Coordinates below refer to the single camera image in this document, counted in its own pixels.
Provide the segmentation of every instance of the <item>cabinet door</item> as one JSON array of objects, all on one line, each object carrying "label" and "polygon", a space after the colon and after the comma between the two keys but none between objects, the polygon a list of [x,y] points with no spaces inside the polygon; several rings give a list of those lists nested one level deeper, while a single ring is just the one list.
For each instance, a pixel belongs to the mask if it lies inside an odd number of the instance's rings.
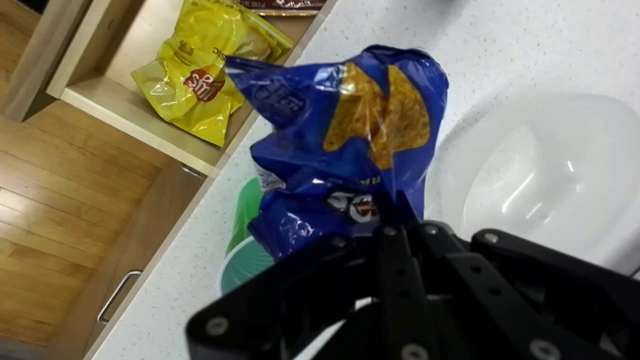
[{"label": "cabinet door", "polygon": [[173,228],[204,179],[167,166],[143,196],[51,342],[51,360],[82,358],[100,336],[146,264]]},{"label": "cabinet door", "polygon": [[6,119],[25,121],[51,102],[45,86],[58,70],[88,4],[89,0],[50,0],[2,101],[0,110]]}]

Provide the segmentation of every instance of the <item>wooden floor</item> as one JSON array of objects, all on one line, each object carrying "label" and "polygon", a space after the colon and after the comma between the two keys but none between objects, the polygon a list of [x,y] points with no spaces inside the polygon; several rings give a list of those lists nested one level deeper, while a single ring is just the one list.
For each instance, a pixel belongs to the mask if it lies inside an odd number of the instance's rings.
[{"label": "wooden floor", "polygon": [[[0,97],[36,23],[0,0]],[[0,339],[47,345],[167,163],[61,102],[0,119]]]}]

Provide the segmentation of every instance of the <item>blue chip bag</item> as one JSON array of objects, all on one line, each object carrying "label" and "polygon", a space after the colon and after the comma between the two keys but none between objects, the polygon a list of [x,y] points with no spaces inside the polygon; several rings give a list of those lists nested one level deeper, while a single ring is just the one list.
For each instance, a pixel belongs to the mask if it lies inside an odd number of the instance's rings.
[{"label": "blue chip bag", "polygon": [[291,69],[227,58],[225,72],[273,126],[249,149],[284,185],[249,222],[273,259],[330,234],[370,236],[375,194],[404,193],[421,217],[447,92],[428,54],[370,47],[346,62]]}]

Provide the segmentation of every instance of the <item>kitchen counter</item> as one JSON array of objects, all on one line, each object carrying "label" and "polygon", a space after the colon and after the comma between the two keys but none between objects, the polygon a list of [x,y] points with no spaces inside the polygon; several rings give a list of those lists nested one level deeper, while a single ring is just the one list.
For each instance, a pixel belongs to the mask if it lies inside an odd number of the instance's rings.
[{"label": "kitchen counter", "polygon": [[[633,0],[619,3],[510,3],[510,0],[338,0],[295,62],[342,60],[368,45],[428,51],[447,72],[451,91],[442,136],[481,107],[523,91],[600,92],[640,108],[640,34]],[[184,324],[209,305],[240,186],[254,177],[248,147],[270,129],[255,121],[218,177],[208,181],[186,217],[158,250],[117,322],[89,354],[97,360],[188,358]],[[619,264],[636,244],[604,246],[600,264]]]}]

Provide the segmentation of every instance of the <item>chip bag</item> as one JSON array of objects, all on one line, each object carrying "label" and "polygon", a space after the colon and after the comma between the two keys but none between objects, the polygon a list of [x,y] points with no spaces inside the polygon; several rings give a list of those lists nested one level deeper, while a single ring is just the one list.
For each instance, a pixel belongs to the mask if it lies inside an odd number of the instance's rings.
[{"label": "chip bag", "polygon": [[424,177],[447,78],[428,54],[370,47],[338,64],[279,69],[227,58],[225,72],[273,126],[249,153],[281,181],[249,222],[281,259],[322,236],[370,236],[375,194],[405,194],[424,213]]},{"label": "chip bag", "polygon": [[173,36],[132,77],[159,119],[224,147],[227,119],[241,107],[224,57],[272,62],[290,49],[278,29],[232,0],[184,0]]}]

